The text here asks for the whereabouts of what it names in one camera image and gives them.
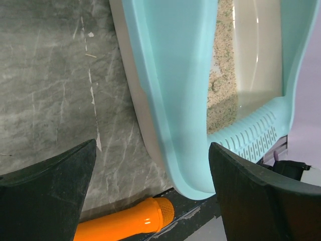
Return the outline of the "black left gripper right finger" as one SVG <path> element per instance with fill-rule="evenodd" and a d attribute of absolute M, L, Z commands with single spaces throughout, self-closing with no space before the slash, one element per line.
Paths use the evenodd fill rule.
<path fill-rule="evenodd" d="M 227 240 L 320 240 L 320 186 L 252 163 L 218 143 L 209 164 Z"/>

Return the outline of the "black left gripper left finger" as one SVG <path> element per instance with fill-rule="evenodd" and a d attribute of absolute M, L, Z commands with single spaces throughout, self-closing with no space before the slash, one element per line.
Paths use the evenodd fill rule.
<path fill-rule="evenodd" d="M 1 240 L 73 240 L 96 161 L 96 140 L 1 175 Z"/>

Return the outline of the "light blue litter box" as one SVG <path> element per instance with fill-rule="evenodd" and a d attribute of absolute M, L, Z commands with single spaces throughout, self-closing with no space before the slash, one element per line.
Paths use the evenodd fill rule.
<path fill-rule="evenodd" d="M 258 162 L 293 123 L 301 63 L 320 1 L 234 1 L 239 119 L 207 133 L 218 1 L 111 1 L 140 131 L 181 195 L 215 194 L 208 161 L 217 142 Z"/>

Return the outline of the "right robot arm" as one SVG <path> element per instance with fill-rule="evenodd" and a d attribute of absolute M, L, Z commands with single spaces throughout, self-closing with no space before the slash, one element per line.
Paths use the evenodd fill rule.
<path fill-rule="evenodd" d="M 260 164 L 260 166 L 282 176 L 303 183 L 320 186 L 320 169 L 307 165 L 306 163 L 295 161 L 275 161 L 273 166 L 267 164 Z"/>

